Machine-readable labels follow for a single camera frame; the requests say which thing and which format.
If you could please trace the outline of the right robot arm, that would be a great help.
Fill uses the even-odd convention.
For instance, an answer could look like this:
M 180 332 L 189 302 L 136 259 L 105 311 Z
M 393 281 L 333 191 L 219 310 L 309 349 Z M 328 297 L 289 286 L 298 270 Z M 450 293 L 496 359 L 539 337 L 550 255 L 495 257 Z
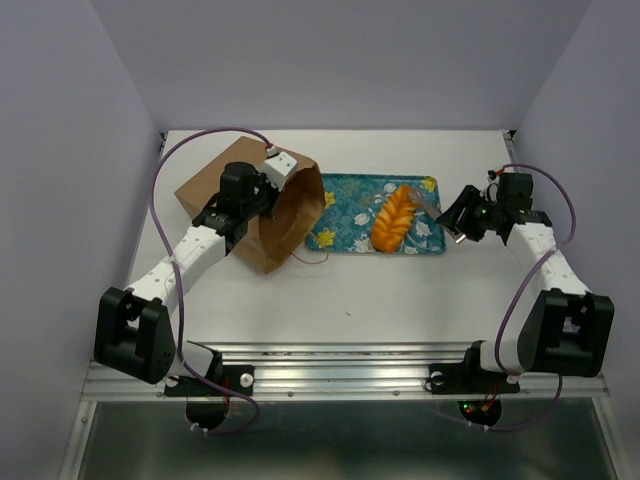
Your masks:
M 533 207 L 531 174 L 489 174 L 484 190 L 466 186 L 446 210 L 427 214 L 456 242 L 495 233 L 525 269 L 498 331 L 477 340 L 459 363 L 433 363 L 425 381 L 436 395 L 517 393 L 529 372 L 592 378 L 600 373 L 614 317 L 563 255 L 546 213 Z

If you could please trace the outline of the orange braided fake bread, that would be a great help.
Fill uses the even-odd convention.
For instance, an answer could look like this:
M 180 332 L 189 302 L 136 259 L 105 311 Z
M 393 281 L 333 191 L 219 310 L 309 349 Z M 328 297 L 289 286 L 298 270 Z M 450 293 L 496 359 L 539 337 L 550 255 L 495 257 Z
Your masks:
M 383 253 L 394 253 L 409 232 L 417 204 L 409 199 L 410 186 L 400 185 L 382 205 L 372 231 L 372 246 Z

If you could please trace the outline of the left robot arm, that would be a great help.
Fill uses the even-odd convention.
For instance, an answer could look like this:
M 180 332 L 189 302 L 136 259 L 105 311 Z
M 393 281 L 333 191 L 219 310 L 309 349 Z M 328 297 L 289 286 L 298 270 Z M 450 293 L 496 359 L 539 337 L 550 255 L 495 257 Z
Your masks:
M 218 192 L 168 255 L 126 288 L 111 287 L 101 296 L 95 360 L 149 384 L 187 377 L 199 393 L 215 392 L 222 384 L 222 369 L 206 359 L 186 366 L 184 330 L 172 327 L 171 316 L 184 312 L 186 294 L 239 244 L 250 220 L 272 217 L 296 169 L 296 160 L 284 152 L 258 167 L 227 164 Z

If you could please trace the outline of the metal tongs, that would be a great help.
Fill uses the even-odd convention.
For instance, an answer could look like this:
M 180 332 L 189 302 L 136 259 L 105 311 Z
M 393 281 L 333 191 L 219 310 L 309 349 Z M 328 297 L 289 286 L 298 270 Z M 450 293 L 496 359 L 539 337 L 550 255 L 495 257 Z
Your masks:
M 438 206 L 430 202 L 420 189 L 412 187 L 409 190 L 409 199 L 413 203 L 416 203 L 431 219 L 433 219 L 456 244 L 461 244 L 466 240 L 465 234 L 456 229 L 446 227 L 438 222 L 439 217 L 442 215 L 442 211 Z

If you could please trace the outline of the brown paper bag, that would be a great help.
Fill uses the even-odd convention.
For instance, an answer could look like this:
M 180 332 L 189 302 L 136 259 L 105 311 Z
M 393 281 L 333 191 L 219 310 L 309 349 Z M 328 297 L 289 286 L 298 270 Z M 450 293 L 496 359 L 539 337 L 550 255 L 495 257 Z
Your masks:
M 249 221 L 247 234 L 233 249 L 235 256 L 264 274 L 284 264 L 325 210 L 325 190 L 319 166 L 300 153 L 289 151 L 288 154 L 297 161 L 297 169 L 279 196 L 273 217 L 256 217 Z M 193 218 L 219 190 L 220 175 L 226 164 L 242 161 L 259 166 L 265 159 L 264 143 L 242 136 L 212 157 L 174 195 Z

